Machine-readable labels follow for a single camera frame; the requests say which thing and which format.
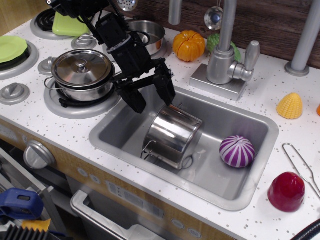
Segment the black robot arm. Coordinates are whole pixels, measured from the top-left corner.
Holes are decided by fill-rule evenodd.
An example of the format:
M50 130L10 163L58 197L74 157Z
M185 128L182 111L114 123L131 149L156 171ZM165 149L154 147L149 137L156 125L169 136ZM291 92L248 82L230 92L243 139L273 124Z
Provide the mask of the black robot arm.
M105 44L121 69L111 81L118 95L141 114L146 101L141 88L154 85L159 97L170 106L176 96L172 72L165 59L152 59L138 32L111 0L48 0L53 10L84 23L100 45Z

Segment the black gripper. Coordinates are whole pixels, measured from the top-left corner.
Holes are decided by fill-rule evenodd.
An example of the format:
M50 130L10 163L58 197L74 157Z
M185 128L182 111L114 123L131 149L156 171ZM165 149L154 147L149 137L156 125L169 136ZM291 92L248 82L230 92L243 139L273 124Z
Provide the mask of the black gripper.
M172 104L176 92L165 58L152 59L139 36L112 37L106 46L122 71L112 82L117 94L132 110L139 114L144 111L147 103L139 89L150 85L155 86L167 106Z

